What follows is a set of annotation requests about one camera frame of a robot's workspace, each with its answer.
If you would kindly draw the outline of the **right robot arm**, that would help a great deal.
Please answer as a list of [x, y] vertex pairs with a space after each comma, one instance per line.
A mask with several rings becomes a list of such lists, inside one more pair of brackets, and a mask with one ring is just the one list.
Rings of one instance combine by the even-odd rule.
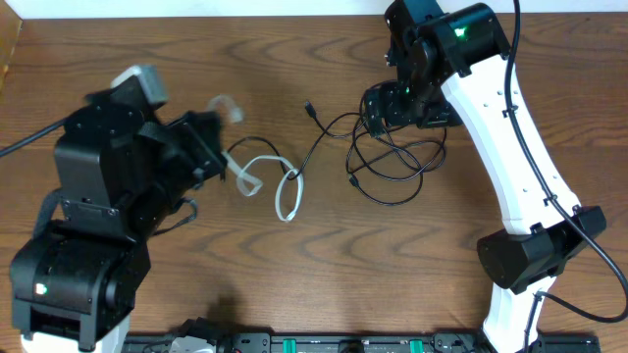
[[480, 352], [596, 352], [592, 336], [541, 334], [546, 292], [588, 236], [606, 226], [558, 173], [519, 93], [510, 43], [494, 11], [477, 3], [448, 13], [435, 1], [386, 10], [395, 81], [369, 89], [361, 118], [373, 137], [394, 127], [464, 126], [495, 189], [503, 227], [477, 252], [493, 283], [476, 341]]

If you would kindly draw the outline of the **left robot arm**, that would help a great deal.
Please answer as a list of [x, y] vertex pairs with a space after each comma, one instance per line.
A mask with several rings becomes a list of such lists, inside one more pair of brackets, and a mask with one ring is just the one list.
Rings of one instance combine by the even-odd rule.
[[25, 352], [120, 351], [151, 267], [149, 238], [190, 190], [226, 171], [214, 112], [162, 123], [164, 99], [136, 77], [85, 101], [54, 149], [61, 185], [10, 266]]

